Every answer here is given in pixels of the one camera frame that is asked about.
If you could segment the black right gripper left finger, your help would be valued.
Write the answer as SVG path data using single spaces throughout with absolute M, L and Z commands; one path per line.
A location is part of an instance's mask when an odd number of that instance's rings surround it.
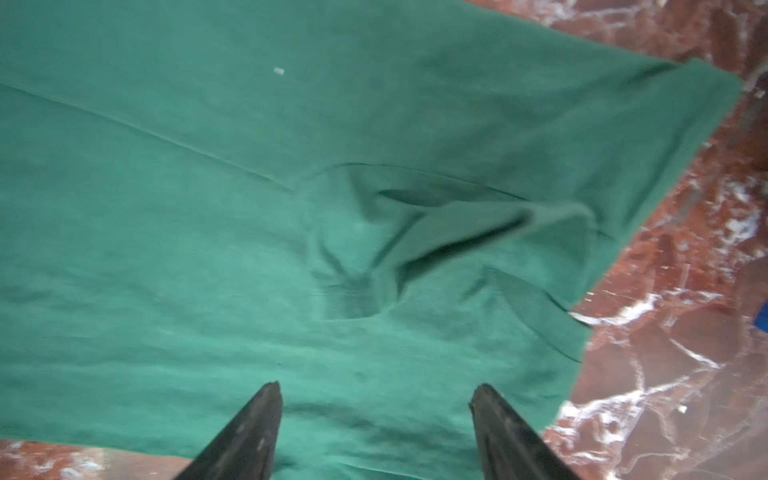
M 270 479 L 282 414 L 280 384 L 265 384 L 175 480 Z

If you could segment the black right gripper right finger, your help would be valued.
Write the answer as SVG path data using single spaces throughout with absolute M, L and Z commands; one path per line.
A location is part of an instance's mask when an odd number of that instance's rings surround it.
M 491 385 L 475 390 L 469 409 L 486 480 L 579 479 Z

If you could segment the green t-shirt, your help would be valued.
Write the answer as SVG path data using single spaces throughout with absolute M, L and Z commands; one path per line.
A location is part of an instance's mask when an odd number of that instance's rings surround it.
M 192 456 L 278 381 L 279 479 L 476 479 L 741 91 L 463 1 L 5 1 L 1 435 Z

